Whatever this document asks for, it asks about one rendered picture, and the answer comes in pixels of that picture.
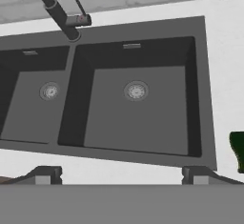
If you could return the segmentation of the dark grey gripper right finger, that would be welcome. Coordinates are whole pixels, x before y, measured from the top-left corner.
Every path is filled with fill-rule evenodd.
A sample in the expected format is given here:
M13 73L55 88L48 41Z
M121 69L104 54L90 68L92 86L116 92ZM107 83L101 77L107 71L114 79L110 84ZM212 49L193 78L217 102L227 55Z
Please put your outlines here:
M182 168L183 185L241 185L240 181L221 176L204 166L188 166Z

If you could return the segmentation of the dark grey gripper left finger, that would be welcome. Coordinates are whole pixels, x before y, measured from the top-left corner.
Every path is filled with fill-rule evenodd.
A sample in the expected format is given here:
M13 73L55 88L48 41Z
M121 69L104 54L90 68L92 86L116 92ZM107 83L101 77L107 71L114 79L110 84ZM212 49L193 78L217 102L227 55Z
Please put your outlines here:
M61 185L63 171L60 166L39 166L15 179L16 184L26 185Z

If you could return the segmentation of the dark grey sink tap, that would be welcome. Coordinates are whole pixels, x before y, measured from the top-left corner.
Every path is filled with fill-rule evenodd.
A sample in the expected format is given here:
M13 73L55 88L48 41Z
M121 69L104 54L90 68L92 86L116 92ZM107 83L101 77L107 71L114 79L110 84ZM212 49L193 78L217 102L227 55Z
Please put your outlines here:
M81 32L77 27L87 27L92 24L92 18L87 14L79 0L75 0L80 14L68 16L57 0L42 0L46 12L51 16L70 42L77 42Z

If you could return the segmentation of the dark grey double sink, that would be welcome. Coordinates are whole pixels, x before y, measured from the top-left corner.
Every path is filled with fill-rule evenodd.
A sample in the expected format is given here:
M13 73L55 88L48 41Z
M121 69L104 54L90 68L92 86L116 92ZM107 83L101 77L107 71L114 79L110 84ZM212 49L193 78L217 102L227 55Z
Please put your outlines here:
M0 37L0 149L216 167L202 16Z

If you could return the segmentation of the dark green sponge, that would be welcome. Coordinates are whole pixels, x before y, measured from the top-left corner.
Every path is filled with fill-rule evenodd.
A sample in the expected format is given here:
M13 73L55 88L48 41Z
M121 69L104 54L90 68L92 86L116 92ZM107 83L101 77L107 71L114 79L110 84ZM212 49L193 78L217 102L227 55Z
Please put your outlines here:
M238 163L238 172L244 173L244 132L231 132L230 144Z

